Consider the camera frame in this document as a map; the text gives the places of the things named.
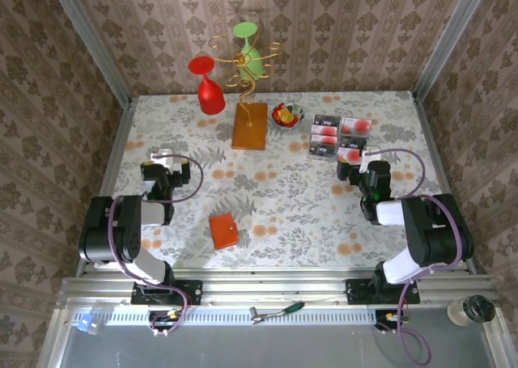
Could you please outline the floral patterned tablecloth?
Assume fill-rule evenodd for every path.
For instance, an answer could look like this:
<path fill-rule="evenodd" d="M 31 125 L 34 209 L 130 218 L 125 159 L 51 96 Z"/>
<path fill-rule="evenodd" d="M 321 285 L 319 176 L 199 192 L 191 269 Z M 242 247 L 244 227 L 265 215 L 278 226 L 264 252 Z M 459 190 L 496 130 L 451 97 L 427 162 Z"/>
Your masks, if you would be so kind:
<path fill-rule="evenodd" d="M 372 268 L 405 247 L 403 228 L 365 220 L 360 191 L 337 178 L 335 163 L 308 158 L 316 114 L 372 121 L 368 141 L 390 162 L 394 196 L 443 191 L 407 91 L 258 94 L 258 103 L 305 112 L 291 130 L 268 124 L 264 150 L 231 148 L 237 100 L 229 95 L 221 113 L 207 116 L 195 95 L 138 98 L 114 192 L 142 193 L 140 165 L 160 148 L 193 158 L 170 225 L 142 231 L 145 249 L 175 269 Z M 215 250 L 209 219 L 225 213 L 239 241 Z"/>

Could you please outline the black power connector box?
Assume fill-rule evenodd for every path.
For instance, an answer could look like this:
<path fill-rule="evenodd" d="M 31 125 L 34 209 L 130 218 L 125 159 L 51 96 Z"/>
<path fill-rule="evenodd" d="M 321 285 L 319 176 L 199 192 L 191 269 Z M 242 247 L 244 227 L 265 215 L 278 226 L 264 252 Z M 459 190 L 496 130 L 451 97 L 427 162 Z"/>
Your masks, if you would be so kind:
<path fill-rule="evenodd" d="M 169 333 L 179 322 L 181 310 L 150 311 L 148 313 L 148 327 L 153 333 Z"/>
<path fill-rule="evenodd" d="M 376 310 L 375 328 L 380 331 L 397 330 L 397 311 L 396 310 Z"/>

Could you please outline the wide aluminium mounting rail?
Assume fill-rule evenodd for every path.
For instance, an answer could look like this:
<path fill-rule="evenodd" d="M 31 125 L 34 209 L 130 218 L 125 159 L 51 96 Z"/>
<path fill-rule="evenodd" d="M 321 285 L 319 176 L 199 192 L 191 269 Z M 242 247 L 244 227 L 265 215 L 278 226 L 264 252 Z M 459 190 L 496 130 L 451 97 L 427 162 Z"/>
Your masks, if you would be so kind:
<path fill-rule="evenodd" d="M 279 308 L 304 301 L 309 308 L 343 308 L 346 280 L 370 278 L 370 269 L 347 268 L 251 268 L 177 269 L 178 280 L 202 282 L 203 308 Z M 57 296 L 59 308 L 127 307 L 133 281 L 118 271 L 87 267 L 81 277 L 64 279 Z M 472 294 L 497 302 L 498 296 L 487 275 L 466 269 L 438 271 L 417 283 L 421 304 L 445 307 Z"/>

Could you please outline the aluminium frame post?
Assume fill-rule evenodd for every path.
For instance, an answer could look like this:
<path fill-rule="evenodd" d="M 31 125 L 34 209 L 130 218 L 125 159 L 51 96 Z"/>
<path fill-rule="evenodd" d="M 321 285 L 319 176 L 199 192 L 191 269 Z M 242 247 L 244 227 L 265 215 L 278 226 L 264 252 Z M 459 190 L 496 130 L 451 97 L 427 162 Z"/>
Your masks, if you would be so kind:
<path fill-rule="evenodd" d="M 114 57 L 109 53 L 94 19 L 90 17 L 81 0 L 58 0 L 68 15 L 76 32 L 81 37 L 88 52 L 98 66 L 101 74 L 123 110 L 126 110 L 133 97 L 130 88 L 119 72 Z"/>
<path fill-rule="evenodd" d="M 414 88 L 415 102 L 422 104 L 457 42 L 473 18 L 481 0 L 459 0 Z"/>

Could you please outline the patterned candy bowl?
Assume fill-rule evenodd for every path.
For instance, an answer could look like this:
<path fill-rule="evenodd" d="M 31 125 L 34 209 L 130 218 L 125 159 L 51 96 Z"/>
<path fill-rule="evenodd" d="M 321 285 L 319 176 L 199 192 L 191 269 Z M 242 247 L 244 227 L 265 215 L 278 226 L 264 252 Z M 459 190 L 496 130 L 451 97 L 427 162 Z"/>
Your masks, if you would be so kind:
<path fill-rule="evenodd" d="M 295 104 L 295 103 L 288 103 L 288 104 L 280 103 L 279 105 L 282 105 L 283 108 L 288 108 L 290 110 L 290 112 L 293 114 L 294 118 L 293 118 L 293 121 L 290 123 L 284 123 L 281 121 L 281 119 L 279 121 L 276 121 L 272 117 L 272 113 L 273 113 L 273 111 L 272 111 L 270 118 L 278 127 L 282 128 L 282 129 L 292 129 L 292 128 L 296 127 L 297 124 L 299 124 L 304 119 L 304 110 L 302 109 L 302 107 L 300 105 Z"/>

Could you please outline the blue white connector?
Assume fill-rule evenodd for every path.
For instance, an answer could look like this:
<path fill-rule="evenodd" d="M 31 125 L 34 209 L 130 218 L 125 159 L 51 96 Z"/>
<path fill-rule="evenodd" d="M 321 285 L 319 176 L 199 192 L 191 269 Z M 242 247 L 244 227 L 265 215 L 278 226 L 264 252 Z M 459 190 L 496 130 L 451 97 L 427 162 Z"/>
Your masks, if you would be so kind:
<path fill-rule="evenodd" d="M 97 335 L 102 326 L 101 319 L 92 313 L 82 314 L 77 323 L 77 329 L 90 335 Z"/>

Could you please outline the clear plastic cup dark lid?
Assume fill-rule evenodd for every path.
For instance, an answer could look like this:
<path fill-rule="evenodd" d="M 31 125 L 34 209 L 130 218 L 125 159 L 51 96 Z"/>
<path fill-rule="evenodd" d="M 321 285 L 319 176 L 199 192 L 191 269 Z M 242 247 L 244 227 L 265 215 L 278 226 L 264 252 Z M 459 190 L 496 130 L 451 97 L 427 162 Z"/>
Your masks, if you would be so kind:
<path fill-rule="evenodd" d="M 457 326 L 484 324 L 494 319 L 494 303 L 488 298 L 476 294 L 451 302 L 447 307 L 448 318 Z"/>

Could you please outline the red wine glass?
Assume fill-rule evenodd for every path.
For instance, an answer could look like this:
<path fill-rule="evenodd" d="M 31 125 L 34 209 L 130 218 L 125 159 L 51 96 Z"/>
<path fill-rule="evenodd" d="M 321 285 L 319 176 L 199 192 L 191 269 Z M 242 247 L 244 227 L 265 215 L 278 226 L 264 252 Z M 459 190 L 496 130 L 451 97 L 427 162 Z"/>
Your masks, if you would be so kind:
<path fill-rule="evenodd" d="M 219 114 L 226 106 L 223 90 L 209 78 L 209 73 L 214 69 L 214 66 L 214 59 L 208 56 L 195 57 L 189 63 L 190 72 L 202 76 L 197 96 L 202 112 L 209 116 Z"/>

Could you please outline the green wine glass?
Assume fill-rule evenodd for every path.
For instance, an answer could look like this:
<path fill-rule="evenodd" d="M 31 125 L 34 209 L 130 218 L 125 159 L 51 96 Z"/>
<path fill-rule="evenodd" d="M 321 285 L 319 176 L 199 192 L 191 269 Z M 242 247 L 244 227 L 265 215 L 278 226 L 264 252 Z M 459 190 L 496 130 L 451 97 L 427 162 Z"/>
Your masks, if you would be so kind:
<path fill-rule="evenodd" d="M 261 54 L 254 47 L 252 39 L 256 39 L 257 25 L 252 22 L 238 23 L 233 28 L 236 37 L 244 40 L 244 46 L 240 53 L 243 65 L 240 66 L 240 76 L 249 81 L 257 81 L 264 75 L 263 61 Z"/>

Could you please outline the aluminium table side rail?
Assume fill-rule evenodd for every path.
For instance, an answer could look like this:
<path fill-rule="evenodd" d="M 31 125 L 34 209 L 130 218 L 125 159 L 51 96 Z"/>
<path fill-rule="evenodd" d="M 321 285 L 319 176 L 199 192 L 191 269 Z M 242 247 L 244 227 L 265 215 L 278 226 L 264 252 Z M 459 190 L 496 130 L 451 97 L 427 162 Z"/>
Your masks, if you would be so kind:
<path fill-rule="evenodd" d="M 431 161 L 433 163 L 437 181 L 439 183 L 440 189 L 444 192 L 451 192 L 451 187 L 448 182 L 448 178 L 446 176 L 446 171 L 444 170 L 444 165 L 441 160 L 439 150 L 437 148 L 437 145 L 435 143 L 434 135 L 432 133 L 432 129 L 430 126 L 430 123 L 427 119 L 426 111 L 422 105 L 422 101 L 416 96 L 415 93 L 411 92 L 412 99 L 414 101 L 414 105 L 416 108 L 416 113 L 418 115 L 422 132 L 424 135 L 424 138 L 427 143 L 427 148 L 429 150 L 429 154 L 431 156 Z"/>
<path fill-rule="evenodd" d="M 122 112 L 121 120 L 117 128 L 117 134 L 113 141 L 111 153 L 104 172 L 104 177 L 100 185 L 98 195 L 101 197 L 112 196 L 117 183 L 118 173 L 121 167 L 121 161 L 125 152 L 125 146 L 132 124 L 134 122 L 134 114 L 138 105 L 138 97 L 133 97 L 128 107 Z"/>

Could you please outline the orange card holder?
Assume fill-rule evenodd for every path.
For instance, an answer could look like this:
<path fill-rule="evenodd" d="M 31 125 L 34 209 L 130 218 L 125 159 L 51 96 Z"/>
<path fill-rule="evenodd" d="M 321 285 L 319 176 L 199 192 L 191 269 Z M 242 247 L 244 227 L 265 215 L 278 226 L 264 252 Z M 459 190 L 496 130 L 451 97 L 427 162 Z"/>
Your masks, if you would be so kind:
<path fill-rule="evenodd" d="M 238 230 L 231 213 L 214 216 L 209 219 L 209 224 L 215 250 L 237 245 Z"/>

